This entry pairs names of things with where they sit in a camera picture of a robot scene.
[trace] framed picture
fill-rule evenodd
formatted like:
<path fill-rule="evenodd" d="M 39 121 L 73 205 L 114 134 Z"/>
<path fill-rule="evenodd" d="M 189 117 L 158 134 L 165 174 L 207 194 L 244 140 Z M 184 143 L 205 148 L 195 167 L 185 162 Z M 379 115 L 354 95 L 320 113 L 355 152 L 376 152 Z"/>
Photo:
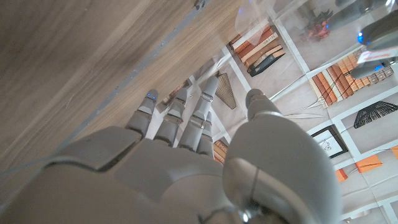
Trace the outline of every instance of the framed picture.
<path fill-rule="evenodd" d="M 348 152 L 347 147 L 336 134 L 335 130 L 333 130 L 332 126 L 323 128 L 319 132 L 313 134 L 312 137 L 319 143 L 330 158 Z"/>

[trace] wood grain surface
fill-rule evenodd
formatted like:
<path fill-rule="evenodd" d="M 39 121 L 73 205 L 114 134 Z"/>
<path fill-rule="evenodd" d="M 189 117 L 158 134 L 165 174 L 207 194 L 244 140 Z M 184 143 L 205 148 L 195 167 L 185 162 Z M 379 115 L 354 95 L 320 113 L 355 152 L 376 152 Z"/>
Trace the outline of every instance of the wood grain surface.
<path fill-rule="evenodd" d="M 190 12 L 194 0 L 2 1 L 0 172 L 51 154 Z M 83 130 L 124 126 L 237 35 L 238 0 L 207 5 Z M 0 176 L 0 204 L 40 163 Z"/>

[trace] bookshelf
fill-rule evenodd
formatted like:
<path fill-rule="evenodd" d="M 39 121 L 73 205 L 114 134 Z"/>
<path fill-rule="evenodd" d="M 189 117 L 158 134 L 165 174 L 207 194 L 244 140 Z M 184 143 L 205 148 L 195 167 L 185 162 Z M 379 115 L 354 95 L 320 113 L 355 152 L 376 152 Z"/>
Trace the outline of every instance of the bookshelf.
<path fill-rule="evenodd" d="M 290 1 L 288 5 L 289 7 L 297 8 L 303 2 L 305 1 Z M 311 57 L 306 57 L 305 55 L 302 55 L 302 53 L 306 50 L 297 45 L 297 40 L 290 36 L 291 33 L 289 32 L 289 29 L 285 27 L 284 16 L 289 12 L 291 11 L 282 9 L 279 12 L 271 11 L 268 13 L 271 17 L 271 21 L 274 23 L 276 29 L 278 30 L 278 34 L 281 37 L 280 41 L 284 42 L 284 49 L 286 49 L 287 51 L 287 54 L 284 55 L 282 58 L 290 57 L 291 60 L 294 60 L 295 63 L 292 66 L 297 67 L 297 69 L 294 69 L 296 73 L 290 73 L 288 77 L 278 77 L 271 72 L 267 73 L 266 70 L 264 73 L 258 75 L 257 77 L 250 77 L 246 71 L 246 67 L 243 65 L 240 59 L 231 51 L 231 49 L 229 47 L 225 47 L 223 49 L 224 55 L 230 57 L 231 60 L 229 61 L 229 64 L 233 68 L 234 73 L 238 76 L 238 78 L 242 80 L 241 83 L 242 86 L 245 86 L 245 90 L 248 91 L 251 88 L 260 88 L 277 105 L 278 103 L 280 103 L 281 100 L 283 101 L 284 98 L 292 96 L 292 94 L 303 88 L 303 86 L 308 83 L 309 78 L 314 77 L 319 72 L 335 64 L 342 58 L 347 57 L 349 54 L 352 54 L 354 51 L 358 50 L 361 47 L 360 44 L 354 41 L 350 43 L 349 46 L 344 46 L 343 48 L 340 48 L 339 52 L 334 51 L 330 53 L 326 60 L 325 58 L 323 58 L 322 60 L 318 60 L 315 64 L 308 64 L 307 62 L 311 59 Z M 370 13 L 367 15 L 366 18 L 364 18 L 363 21 L 360 21 L 359 24 L 356 24 L 356 26 L 360 27 L 362 23 L 369 24 L 372 21 L 379 19 L 378 17 L 379 15 L 377 15 L 377 12 Z M 356 33 L 358 32 L 358 30 L 351 30 L 350 32 Z M 283 66 L 285 65 L 280 60 L 273 65 L 273 67 Z M 358 162 L 375 154 L 381 157 L 384 155 L 388 155 L 389 153 L 392 154 L 391 151 L 385 151 L 385 149 L 389 149 L 398 145 L 398 138 L 396 134 L 398 133 L 398 112 L 377 119 L 372 123 L 369 123 L 358 129 L 354 129 L 352 127 L 353 120 L 355 120 L 356 113 L 359 110 L 377 101 L 385 100 L 389 102 L 389 100 L 391 101 L 393 99 L 398 100 L 398 65 L 393 65 L 392 69 L 394 71 L 394 76 L 388 77 L 387 79 L 375 85 L 366 86 L 356 91 L 354 95 L 348 97 L 343 101 L 333 103 L 327 108 L 327 119 L 313 119 L 314 122 L 310 126 L 306 126 L 304 128 L 307 133 L 313 134 L 327 126 L 335 125 L 340 137 L 342 138 L 349 150 L 348 153 L 344 153 L 331 159 L 335 170 L 349 169 L 353 167 L 355 169 L 355 162 Z M 269 77 L 268 81 L 270 81 L 271 78 L 280 78 L 280 82 L 283 83 L 284 87 L 282 88 L 278 86 L 278 83 L 275 82 L 275 80 L 273 80 L 273 82 L 270 82 L 271 84 L 267 83 L 264 78 L 261 79 L 259 78 L 259 76 Z M 309 98 L 316 98 L 316 95 L 313 91 L 310 91 L 310 93 L 313 96 Z M 372 141 L 372 139 L 369 138 L 366 138 L 365 140 L 360 138 L 360 136 L 364 136 L 366 135 L 366 133 L 375 132 L 375 127 L 384 127 L 385 123 L 388 123 L 388 121 L 392 120 L 394 120 L 394 122 L 392 122 L 389 128 L 386 130 L 387 133 L 384 134 L 383 138 L 377 138 L 376 141 Z M 391 191 L 391 186 L 398 185 L 398 177 L 394 177 L 394 174 L 389 174 L 387 171 L 387 169 L 398 170 L 398 167 L 392 167 L 392 165 L 394 165 L 394 163 L 397 164 L 397 162 L 385 162 L 383 160 L 382 162 L 384 163 L 383 166 L 371 170 L 369 171 L 369 173 L 372 173 L 373 176 L 383 176 L 383 174 L 390 175 L 391 178 L 387 179 L 383 183 L 375 185 L 375 187 L 385 190 L 387 189 L 387 191 L 385 191 L 383 194 L 376 195 L 376 198 L 373 197 L 373 193 L 370 189 L 363 190 L 364 194 L 358 194 L 355 197 L 352 196 L 346 198 L 345 203 L 347 203 L 347 205 L 345 207 L 344 214 L 342 214 L 341 216 L 342 220 L 371 209 L 373 211 L 373 214 L 375 214 L 374 216 L 378 216 L 381 214 L 382 216 L 384 216 L 384 218 L 386 218 L 389 223 L 395 223 L 396 221 L 398 221 L 398 191 Z M 359 174 L 358 172 L 357 174 L 353 175 L 354 177 L 355 175 L 357 175 L 357 179 L 365 178 L 365 185 L 367 184 L 367 182 L 371 182 L 372 180 L 372 178 L 366 177 L 366 175 L 363 176 L 363 174 Z M 353 178 L 353 176 L 350 175 L 347 180 L 341 183 L 341 187 L 342 189 L 352 190 L 354 186 L 358 185 L 358 182 L 359 180 L 356 180 L 356 178 Z M 366 198 L 366 193 L 372 195 L 372 197 Z"/>

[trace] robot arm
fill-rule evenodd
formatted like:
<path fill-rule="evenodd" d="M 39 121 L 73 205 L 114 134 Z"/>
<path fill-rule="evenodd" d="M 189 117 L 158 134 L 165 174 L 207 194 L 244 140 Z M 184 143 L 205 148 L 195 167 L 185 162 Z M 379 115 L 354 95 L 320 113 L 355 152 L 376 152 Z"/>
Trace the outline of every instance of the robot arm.
<path fill-rule="evenodd" d="M 213 159 L 211 77 L 172 148 L 187 102 L 182 89 L 154 140 L 145 139 L 157 92 L 126 128 L 109 127 L 54 155 L 0 215 L 4 223 L 336 223 L 340 195 L 326 154 L 259 90 L 249 122 Z"/>

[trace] shelf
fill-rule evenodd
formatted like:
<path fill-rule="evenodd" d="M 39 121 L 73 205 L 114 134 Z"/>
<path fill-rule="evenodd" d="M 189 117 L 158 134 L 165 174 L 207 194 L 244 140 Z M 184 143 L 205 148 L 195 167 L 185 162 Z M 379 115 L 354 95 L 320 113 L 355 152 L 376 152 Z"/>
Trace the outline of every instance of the shelf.
<path fill-rule="evenodd" d="M 322 65 L 331 62 L 331 58 L 340 57 L 342 56 L 341 54 L 347 54 L 357 49 L 359 47 L 356 40 L 358 32 L 363 27 L 373 23 L 375 21 L 374 18 L 378 19 L 380 16 L 386 14 L 382 9 L 376 9 L 374 12 L 364 15 L 354 22 L 339 27 L 336 30 L 331 30 L 329 36 L 321 39 L 319 42 L 307 42 L 302 41 L 300 35 L 306 29 L 308 21 L 307 18 L 297 10 L 304 2 L 305 1 L 292 1 L 279 13 L 270 12 L 270 16 L 275 25 L 278 28 L 282 28 L 282 30 L 286 30 L 284 39 L 289 44 L 289 48 L 294 49 L 293 52 L 299 64 L 302 65 L 304 73 L 316 70 Z M 314 3 L 313 11 L 316 15 L 328 9 L 334 13 L 340 10 L 340 8 L 335 6 L 333 1 L 323 2 L 322 5 L 319 5 L 319 3 L 315 1 Z"/>
<path fill-rule="evenodd" d="M 398 93 L 380 100 L 398 105 Z M 397 145 L 398 111 L 387 114 L 357 129 L 354 128 L 356 114 L 353 113 L 341 121 L 361 154 L 369 155 L 369 151 L 380 150 L 380 146 L 388 149 Z"/>
<path fill-rule="evenodd" d="M 363 211 L 361 211 L 361 212 L 370 210 L 371 213 L 367 214 L 365 216 L 362 216 L 362 217 L 354 218 L 349 221 L 349 224 L 380 223 L 381 220 L 386 220 L 385 216 L 383 215 L 382 210 L 378 207 L 377 204 L 362 208 L 362 210 Z"/>
<path fill-rule="evenodd" d="M 382 166 L 360 174 L 355 165 L 344 168 L 348 179 L 340 183 L 344 201 L 344 218 L 390 204 L 398 200 L 398 160 L 391 151 L 379 154 Z"/>
<path fill-rule="evenodd" d="M 343 119 L 395 93 L 398 93 L 398 81 L 395 77 L 388 77 L 354 92 L 347 99 L 333 103 L 327 110 L 331 118 Z"/>
<path fill-rule="evenodd" d="M 398 201 L 391 203 L 392 210 L 398 215 Z"/>

